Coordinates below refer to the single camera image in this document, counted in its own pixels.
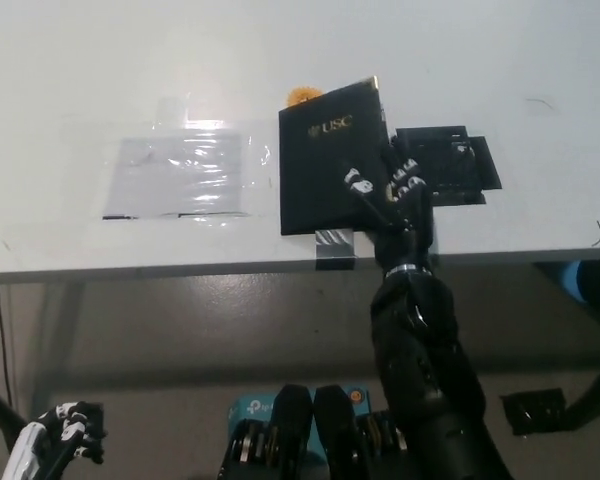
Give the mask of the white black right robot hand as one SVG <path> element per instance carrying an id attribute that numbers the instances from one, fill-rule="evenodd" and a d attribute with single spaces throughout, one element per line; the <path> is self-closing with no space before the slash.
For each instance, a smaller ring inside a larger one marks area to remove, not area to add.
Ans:
<path id="1" fill-rule="evenodd" d="M 382 146 L 383 181 L 373 182 L 354 167 L 343 182 L 373 219 L 369 237 L 376 263 L 388 278 L 399 272 L 429 274 L 434 240 L 432 194 L 421 168 L 396 135 Z"/>

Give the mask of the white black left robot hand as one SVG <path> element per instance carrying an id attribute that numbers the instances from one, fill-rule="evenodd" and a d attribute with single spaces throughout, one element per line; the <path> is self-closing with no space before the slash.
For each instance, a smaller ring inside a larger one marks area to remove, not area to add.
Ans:
<path id="1" fill-rule="evenodd" d="M 104 407 L 86 401 L 58 404 L 20 431 L 3 480 L 58 480 L 77 458 L 104 462 Z"/>

